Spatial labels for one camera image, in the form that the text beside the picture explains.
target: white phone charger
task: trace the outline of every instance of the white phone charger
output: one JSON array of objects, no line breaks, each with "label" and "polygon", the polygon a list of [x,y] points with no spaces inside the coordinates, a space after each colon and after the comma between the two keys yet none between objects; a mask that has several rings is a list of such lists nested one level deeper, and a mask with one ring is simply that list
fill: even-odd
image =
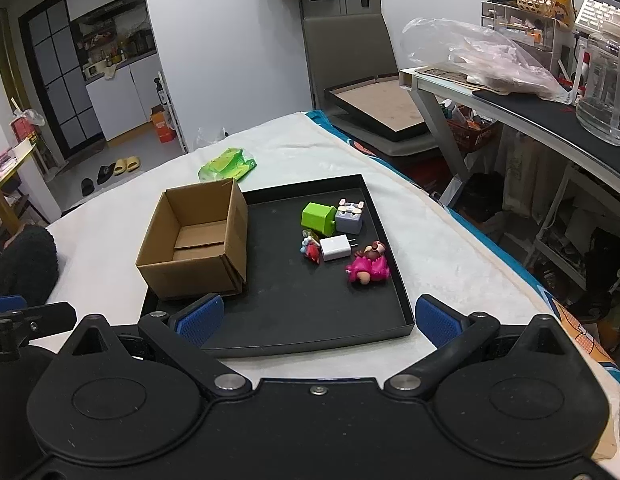
[{"label": "white phone charger", "polygon": [[324,262],[329,262],[330,260],[336,260],[337,258],[345,258],[346,256],[350,256],[352,252],[352,247],[357,244],[350,245],[350,242],[354,240],[348,240],[346,235],[333,236],[330,238],[322,238],[319,240],[319,245],[321,245],[321,252],[324,256]]}]

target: black tray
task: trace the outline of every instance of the black tray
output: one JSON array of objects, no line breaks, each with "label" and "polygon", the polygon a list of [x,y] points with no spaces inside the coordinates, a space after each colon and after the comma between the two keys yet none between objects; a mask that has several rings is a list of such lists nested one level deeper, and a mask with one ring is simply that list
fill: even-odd
[{"label": "black tray", "polygon": [[[361,175],[269,187],[244,193],[248,204],[247,279],[244,291],[224,298],[221,328],[202,346],[214,357],[252,357],[340,348],[408,335],[414,316],[392,250]],[[350,284],[352,258],[320,265],[300,253],[301,211],[308,202],[327,205],[363,200],[363,228],[354,251],[385,244],[391,279]],[[151,290],[142,316],[173,314],[192,300],[161,301]]]},{"label": "black tray", "polygon": [[371,132],[380,135],[381,137],[385,137],[392,142],[401,142],[402,140],[413,139],[423,134],[427,134],[429,132],[428,125],[426,121],[419,124],[415,124],[414,126],[410,126],[408,128],[404,128],[403,130],[393,130],[389,126],[386,126],[381,121],[378,121],[374,117],[365,113],[365,111],[360,110],[354,105],[351,105],[349,102],[345,101],[341,97],[339,97],[339,93],[334,93],[335,90],[343,90],[349,86],[356,86],[362,83],[375,83],[381,82],[388,79],[399,79],[398,73],[395,74],[384,74],[377,75],[374,77],[367,77],[365,79],[358,79],[356,81],[351,81],[346,84],[341,84],[337,86],[332,86],[330,88],[325,89],[325,98],[331,103],[337,105],[342,110],[347,111],[350,114],[352,119],[359,123],[361,126],[369,129]]}]

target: green plastic bag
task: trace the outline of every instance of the green plastic bag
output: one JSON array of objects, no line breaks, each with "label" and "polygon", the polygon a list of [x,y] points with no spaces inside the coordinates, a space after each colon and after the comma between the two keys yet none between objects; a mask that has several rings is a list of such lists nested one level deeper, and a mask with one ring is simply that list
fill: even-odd
[{"label": "green plastic bag", "polygon": [[199,181],[210,182],[224,178],[241,180],[256,165],[252,155],[243,148],[228,148],[201,167]]}]

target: gray cube toy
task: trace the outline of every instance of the gray cube toy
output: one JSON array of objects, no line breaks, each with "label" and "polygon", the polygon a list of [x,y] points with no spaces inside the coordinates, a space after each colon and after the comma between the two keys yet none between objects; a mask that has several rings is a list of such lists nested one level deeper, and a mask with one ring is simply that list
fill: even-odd
[{"label": "gray cube toy", "polygon": [[349,233],[358,235],[363,225],[363,216],[361,211],[363,202],[358,204],[346,202],[346,199],[339,200],[337,215],[334,217],[335,227],[341,233]]}]

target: metal screw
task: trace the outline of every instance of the metal screw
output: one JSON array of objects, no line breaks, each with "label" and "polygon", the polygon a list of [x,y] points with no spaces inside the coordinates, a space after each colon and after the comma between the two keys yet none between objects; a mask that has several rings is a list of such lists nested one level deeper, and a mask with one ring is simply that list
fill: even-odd
[{"label": "metal screw", "polygon": [[215,385],[221,390],[238,390],[245,384],[245,377],[239,374],[223,374],[215,379]]},{"label": "metal screw", "polygon": [[325,386],[310,386],[310,393],[313,395],[325,395],[328,393],[328,388]]},{"label": "metal screw", "polygon": [[390,379],[390,386],[392,386],[395,390],[409,392],[410,390],[416,390],[419,386],[421,386],[421,379],[412,374],[399,374]]}]

